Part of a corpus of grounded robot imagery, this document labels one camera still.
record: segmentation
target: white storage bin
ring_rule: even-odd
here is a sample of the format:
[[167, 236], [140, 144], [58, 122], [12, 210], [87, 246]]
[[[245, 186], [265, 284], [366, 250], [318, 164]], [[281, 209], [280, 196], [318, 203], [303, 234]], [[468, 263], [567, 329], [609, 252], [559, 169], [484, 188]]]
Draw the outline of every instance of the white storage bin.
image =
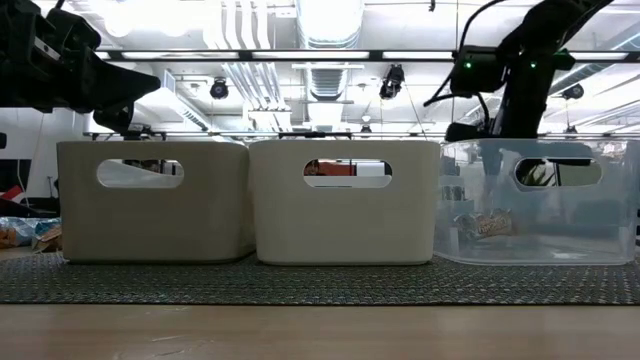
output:
[[[249, 152], [260, 260], [358, 265], [431, 259], [438, 144], [275, 140], [254, 143]], [[315, 159], [383, 160], [392, 175], [305, 181], [303, 169]]]
[[[177, 160], [184, 175], [112, 159]], [[58, 144], [58, 168], [64, 256], [71, 261], [218, 262], [255, 248], [242, 145], [65, 142]]]

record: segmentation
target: gray table mat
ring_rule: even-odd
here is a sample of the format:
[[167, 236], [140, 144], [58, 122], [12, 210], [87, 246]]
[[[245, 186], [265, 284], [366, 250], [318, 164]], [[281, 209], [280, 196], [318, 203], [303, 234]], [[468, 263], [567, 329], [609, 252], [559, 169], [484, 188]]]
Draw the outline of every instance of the gray table mat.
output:
[[277, 267], [71, 265], [58, 254], [0, 262], [0, 303], [209, 305], [640, 304], [625, 266]]

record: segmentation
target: security camera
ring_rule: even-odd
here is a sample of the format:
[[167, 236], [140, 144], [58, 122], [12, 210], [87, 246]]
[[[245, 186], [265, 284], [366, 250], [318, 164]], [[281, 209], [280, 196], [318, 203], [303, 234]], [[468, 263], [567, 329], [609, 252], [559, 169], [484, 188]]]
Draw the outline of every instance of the security camera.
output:
[[402, 65], [392, 64], [389, 72], [384, 77], [382, 87], [380, 87], [380, 99], [390, 100], [395, 98], [400, 90], [402, 90], [403, 82], [404, 70], [402, 70]]
[[584, 95], [584, 88], [580, 84], [575, 84], [572, 87], [562, 92], [562, 97], [565, 100], [580, 99]]
[[227, 87], [227, 79], [223, 77], [216, 77], [213, 79], [213, 86], [209, 91], [211, 97], [216, 100], [226, 99], [229, 96], [229, 88]]

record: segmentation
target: red object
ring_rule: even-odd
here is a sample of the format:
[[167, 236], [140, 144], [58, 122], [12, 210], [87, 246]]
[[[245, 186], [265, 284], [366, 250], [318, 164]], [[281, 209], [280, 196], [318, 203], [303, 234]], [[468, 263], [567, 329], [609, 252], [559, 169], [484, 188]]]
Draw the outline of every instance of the red object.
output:
[[15, 198], [20, 196], [20, 194], [22, 194], [22, 189], [20, 188], [20, 186], [16, 185], [9, 189], [9, 191], [0, 195], [0, 199], [15, 201]]

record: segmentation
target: clear plastic bin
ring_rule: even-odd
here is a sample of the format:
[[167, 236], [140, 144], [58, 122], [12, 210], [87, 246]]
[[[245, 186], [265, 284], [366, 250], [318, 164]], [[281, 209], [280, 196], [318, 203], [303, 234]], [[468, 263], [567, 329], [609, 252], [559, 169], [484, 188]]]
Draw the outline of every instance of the clear plastic bin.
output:
[[486, 139], [444, 145], [435, 253], [487, 265], [632, 261], [638, 144]]

